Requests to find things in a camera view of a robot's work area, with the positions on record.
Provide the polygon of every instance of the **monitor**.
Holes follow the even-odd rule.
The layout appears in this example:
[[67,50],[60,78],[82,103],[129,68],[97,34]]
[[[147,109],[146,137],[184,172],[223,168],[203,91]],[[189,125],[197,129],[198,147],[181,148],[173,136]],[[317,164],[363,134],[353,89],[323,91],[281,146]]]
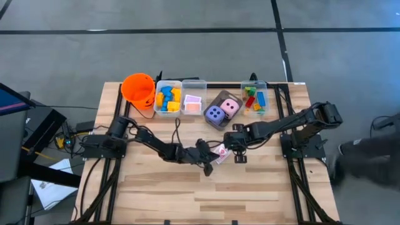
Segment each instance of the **monitor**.
[[0,83],[0,116],[34,108],[28,98]]

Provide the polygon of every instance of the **wooden table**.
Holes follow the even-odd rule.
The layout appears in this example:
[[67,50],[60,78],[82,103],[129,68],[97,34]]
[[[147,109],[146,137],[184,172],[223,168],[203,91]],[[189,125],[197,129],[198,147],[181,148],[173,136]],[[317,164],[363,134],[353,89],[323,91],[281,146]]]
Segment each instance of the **wooden table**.
[[[307,87],[304,84],[289,83],[292,106],[300,111],[310,106]],[[118,95],[118,82],[104,85],[96,117],[96,126],[110,125]],[[240,98],[240,89],[227,89]],[[220,89],[207,90],[210,103]],[[263,117],[265,121],[278,119],[278,109],[273,90],[268,92],[270,110]],[[144,112],[150,116],[153,111]],[[146,125],[157,138],[171,142],[175,129],[174,118],[144,119],[136,110],[130,115],[139,124]],[[248,124],[257,121],[242,114],[235,116],[231,123]],[[185,147],[194,146],[198,138],[223,140],[224,131],[217,131],[205,123],[202,116],[181,115],[179,135]],[[96,134],[105,133],[96,130]],[[126,157],[122,160],[119,184],[114,207],[113,224],[162,224],[165,219],[171,224],[296,224],[288,164],[282,157],[279,135],[257,150],[247,151],[247,164],[235,164],[231,154],[222,164],[214,165],[209,177],[195,165],[174,164],[161,160],[148,147],[131,143]],[[95,159],[86,161],[82,174],[76,206],[80,199],[84,180]],[[311,192],[321,207],[335,220],[339,220],[333,192],[326,167],[316,159],[305,159],[307,177]],[[95,167],[87,185],[84,210],[92,203],[99,191],[104,160]],[[306,204],[301,194],[304,219],[308,219]],[[108,195],[104,198],[101,217],[106,217]]]

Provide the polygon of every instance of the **orange bucket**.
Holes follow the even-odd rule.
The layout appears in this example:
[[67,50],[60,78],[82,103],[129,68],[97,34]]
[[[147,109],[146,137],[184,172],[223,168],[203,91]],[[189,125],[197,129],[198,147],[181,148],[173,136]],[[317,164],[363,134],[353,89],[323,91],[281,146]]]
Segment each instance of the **orange bucket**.
[[132,74],[121,86],[122,96],[137,109],[149,109],[154,104],[156,85],[151,76],[144,73]]

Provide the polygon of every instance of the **table leg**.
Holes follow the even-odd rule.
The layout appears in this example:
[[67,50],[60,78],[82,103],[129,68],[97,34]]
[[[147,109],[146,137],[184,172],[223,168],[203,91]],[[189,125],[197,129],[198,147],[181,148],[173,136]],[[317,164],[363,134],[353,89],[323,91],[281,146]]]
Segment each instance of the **table leg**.
[[51,169],[46,166],[38,165],[33,162],[20,162],[18,168],[18,177],[29,176],[32,179],[46,181],[63,186],[74,188],[79,187],[81,177],[68,172]]

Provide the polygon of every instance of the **gray floor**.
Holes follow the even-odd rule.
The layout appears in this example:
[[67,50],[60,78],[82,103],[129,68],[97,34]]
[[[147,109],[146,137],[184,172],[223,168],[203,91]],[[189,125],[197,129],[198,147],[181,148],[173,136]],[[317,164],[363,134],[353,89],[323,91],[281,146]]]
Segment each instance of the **gray floor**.
[[[284,28],[400,26],[397,0],[277,0]],[[273,28],[270,1],[262,0],[13,0],[0,30]],[[311,101],[337,104],[344,124],[323,132],[329,163],[336,146],[369,136],[372,119],[400,111],[400,32],[285,33],[295,82],[306,82]],[[103,82],[132,73],[208,81],[285,81],[276,33],[0,35],[0,82],[29,90],[45,104],[96,107]],[[94,111],[60,109],[73,125]],[[67,158],[60,152],[46,153]],[[79,164],[73,159],[72,164]],[[80,174],[82,167],[74,168]],[[335,190],[348,224],[398,224],[400,193],[347,179]],[[36,224],[66,223],[74,198]],[[35,199],[35,208],[40,203]]]

